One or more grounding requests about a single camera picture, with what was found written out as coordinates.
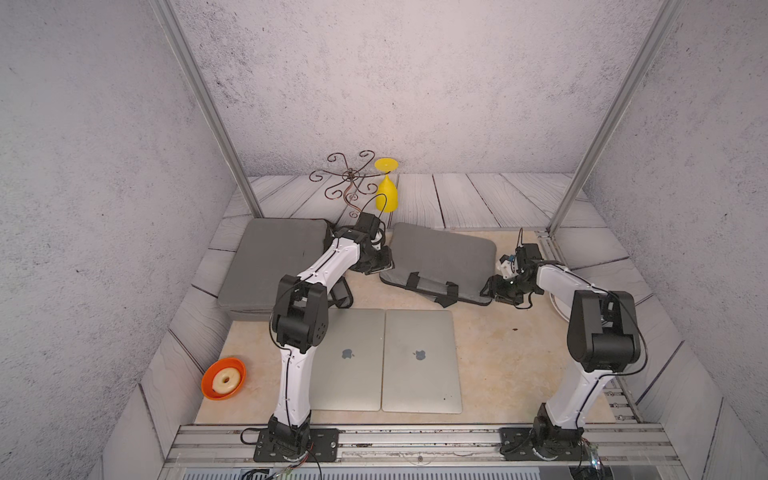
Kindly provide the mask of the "grey zippered laptop bag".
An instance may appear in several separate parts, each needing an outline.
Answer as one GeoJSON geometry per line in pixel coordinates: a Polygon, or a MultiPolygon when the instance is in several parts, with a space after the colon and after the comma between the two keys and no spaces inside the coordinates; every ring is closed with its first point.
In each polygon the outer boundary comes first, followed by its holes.
{"type": "Polygon", "coordinates": [[[267,321],[279,281],[311,266],[332,240],[321,219],[253,219],[244,231],[218,305],[234,321],[267,321]]]}

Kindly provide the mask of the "silver apple laptop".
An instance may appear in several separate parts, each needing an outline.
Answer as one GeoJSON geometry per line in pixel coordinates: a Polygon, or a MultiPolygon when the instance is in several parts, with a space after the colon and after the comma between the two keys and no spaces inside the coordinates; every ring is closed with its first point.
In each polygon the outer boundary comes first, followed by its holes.
{"type": "Polygon", "coordinates": [[[381,408],[386,312],[331,309],[328,332],[313,361],[314,410],[377,411],[381,408]]]}

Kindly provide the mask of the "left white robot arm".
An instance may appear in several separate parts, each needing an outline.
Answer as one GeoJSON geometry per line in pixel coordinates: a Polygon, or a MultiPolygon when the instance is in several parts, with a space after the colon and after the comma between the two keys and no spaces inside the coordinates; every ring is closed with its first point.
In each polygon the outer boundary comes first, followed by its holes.
{"type": "Polygon", "coordinates": [[[325,251],[308,268],[279,281],[271,338],[280,350],[281,377],[267,439],[290,456],[300,456],[310,449],[314,356],[328,331],[329,309],[353,304],[344,275],[349,270],[369,275],[389,269],[392,264],[384,222],[377,214],[362,212],[353,226],[332,233],[325,251]]]}

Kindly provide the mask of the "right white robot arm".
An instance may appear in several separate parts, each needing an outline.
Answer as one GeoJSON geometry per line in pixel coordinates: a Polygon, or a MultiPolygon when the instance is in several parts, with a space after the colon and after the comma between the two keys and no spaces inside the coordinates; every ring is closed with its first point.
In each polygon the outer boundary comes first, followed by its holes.
{"type": "Polygon", "coordinates": [[[633,296],[605,290],[564,264],[543,259],[534,243],[501,256],[499,270],[483,296],[520,309],[533,295],[550,293],[570,305],[566,346],[572,363],[556,393],[540,406],[530,442],[539,452],[574,448],[581,442],[585,415],[605,385],[641,357],[644,340],[633,296]]]}

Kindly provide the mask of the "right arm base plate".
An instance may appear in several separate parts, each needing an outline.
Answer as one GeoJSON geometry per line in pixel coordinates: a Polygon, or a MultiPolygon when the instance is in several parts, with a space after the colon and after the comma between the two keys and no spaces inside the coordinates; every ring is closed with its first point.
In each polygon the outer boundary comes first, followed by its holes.
{"type": "Polygon", "coordinates": [[[499,435],[499,452],[506,461],[578,462],[588,456],[588,441],[570,434],[546,438],[533,428],[505,427],[499,435]]]}

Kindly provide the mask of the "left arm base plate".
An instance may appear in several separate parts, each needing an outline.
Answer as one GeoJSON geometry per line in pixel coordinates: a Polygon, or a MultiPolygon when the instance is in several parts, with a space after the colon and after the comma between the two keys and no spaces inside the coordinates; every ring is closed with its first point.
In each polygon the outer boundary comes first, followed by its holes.
{"type": "Polygon", "coordinates": [[[310,428],[280,433],[264,428],[259,431],[253,460],[256,463],[310,461],[333,463],[337,459],[340,431],[335,428],[310,428]]]}

